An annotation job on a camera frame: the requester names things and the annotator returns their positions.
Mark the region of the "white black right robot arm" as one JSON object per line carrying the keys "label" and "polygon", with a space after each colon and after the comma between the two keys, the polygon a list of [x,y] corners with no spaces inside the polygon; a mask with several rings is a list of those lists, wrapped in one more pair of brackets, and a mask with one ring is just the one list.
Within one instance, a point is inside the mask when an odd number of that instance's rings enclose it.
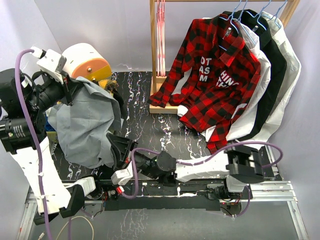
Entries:
{"label": "white black right robot arm", "polygon": [[210,156],[182,160],[166,151],[136,147],[128,138],[111,134],[107,138],[114,156],[108,185],[128,199],[204,195],[233,200],[265,178],[259,151],[242,143],[230,144]]}

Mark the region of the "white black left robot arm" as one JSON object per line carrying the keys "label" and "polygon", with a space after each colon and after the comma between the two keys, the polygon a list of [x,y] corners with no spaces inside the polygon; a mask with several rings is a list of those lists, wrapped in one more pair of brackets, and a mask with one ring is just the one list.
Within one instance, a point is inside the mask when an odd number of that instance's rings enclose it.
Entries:
{"label": "white black left robot arm", "polygon": [[0,142],[21,167],[37,202],[36,225],[50,222],[56,216],[69,218],[85,205],[86,196],[93,200],[103,195],[102,185],[92,176],[82,178],[70,187],[64,186],[49,149],[46,132],[46,110],[58,101],[72,102],[77,83],[66,79],[59,83],[44,71],[32,77],[20,72],[21,94],[18,94],[15,69],[0,73]]}

